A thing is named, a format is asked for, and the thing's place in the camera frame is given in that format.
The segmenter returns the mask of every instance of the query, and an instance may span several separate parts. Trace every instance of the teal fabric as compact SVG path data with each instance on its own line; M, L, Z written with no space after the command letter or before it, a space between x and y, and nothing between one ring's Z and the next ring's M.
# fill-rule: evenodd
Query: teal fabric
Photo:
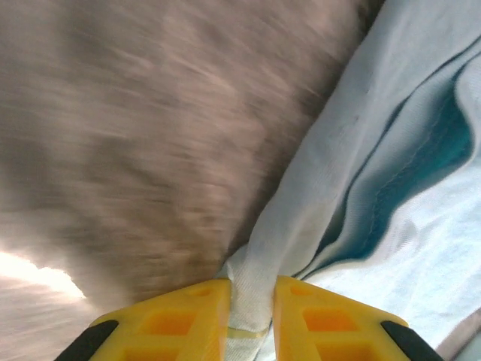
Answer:
M269 327L278 275L394 312L433 346L481 306L481 242L462 233L466 219L481 224L479 19L477 0L385 3L249 244L219 273L233 281L231 327ZM443 236L427 231L447 215L458 222ZM271 333L228 340L227 360L256 357L275 359Z

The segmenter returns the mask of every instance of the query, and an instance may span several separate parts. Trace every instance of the yellow plastic clip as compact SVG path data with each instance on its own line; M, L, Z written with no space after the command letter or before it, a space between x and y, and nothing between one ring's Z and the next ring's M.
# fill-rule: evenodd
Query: yellow plastic clip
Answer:
M56 361L222 361L230 297L213 280L111 312ZM277 279L274 339L278 361L442 361L401 318L290 277Z

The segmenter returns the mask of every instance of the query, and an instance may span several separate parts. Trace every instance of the light blue fabric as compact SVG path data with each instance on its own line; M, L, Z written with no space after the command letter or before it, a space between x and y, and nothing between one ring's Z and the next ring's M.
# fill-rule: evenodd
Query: light blue fabric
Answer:
M219 274L231 327L269 326L278 275L396 313L433 346L481 306L480 37L479 0L386 2ZM226 360L263 341L228 340Z

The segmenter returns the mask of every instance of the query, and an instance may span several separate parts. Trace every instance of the rectangular cutout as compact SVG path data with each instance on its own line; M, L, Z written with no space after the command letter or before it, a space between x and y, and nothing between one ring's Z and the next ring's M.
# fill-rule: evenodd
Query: rectangular cutout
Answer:
M380 361L377 352L368 343L331 342L316 346L322 361Z
M163 310L151 314L141 327L144 335L184 336L194 323L196 312L187 310Z
M357 331L351 317L336 308L308 308L302 314L307 329L311 332Z

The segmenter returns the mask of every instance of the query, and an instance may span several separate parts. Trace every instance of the white fabric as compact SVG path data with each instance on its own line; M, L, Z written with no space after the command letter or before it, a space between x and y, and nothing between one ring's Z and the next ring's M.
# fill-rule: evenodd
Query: white fabric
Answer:
M234 285L231 327L269 326L279 274L398 314L433 346L481 306L479 19L476 0L386 2L219 274ZM226 360L262 344L228 340Z

